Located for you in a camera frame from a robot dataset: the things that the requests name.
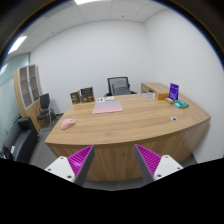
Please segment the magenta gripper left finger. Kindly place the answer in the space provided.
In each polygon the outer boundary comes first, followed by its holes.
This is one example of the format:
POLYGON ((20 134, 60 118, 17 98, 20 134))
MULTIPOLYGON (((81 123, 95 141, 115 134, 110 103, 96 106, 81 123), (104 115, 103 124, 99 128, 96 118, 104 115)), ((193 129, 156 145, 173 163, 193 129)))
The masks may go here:
POLYGON ((90 145, 69 157, 58 157, 46 168, 46 171, 76 185, 83 186, 94 156, 95 148, 90 145))

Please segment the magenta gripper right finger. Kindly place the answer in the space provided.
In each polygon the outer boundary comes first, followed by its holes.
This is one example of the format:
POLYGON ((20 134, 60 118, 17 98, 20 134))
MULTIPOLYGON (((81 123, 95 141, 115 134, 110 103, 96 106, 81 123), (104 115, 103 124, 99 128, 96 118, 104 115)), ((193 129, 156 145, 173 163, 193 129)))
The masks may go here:
POLYGON ((182 169, 182 166, 171 156, 160 156, 138 144, 134 146, 134 155, 145 184, 152 183, 182 169))

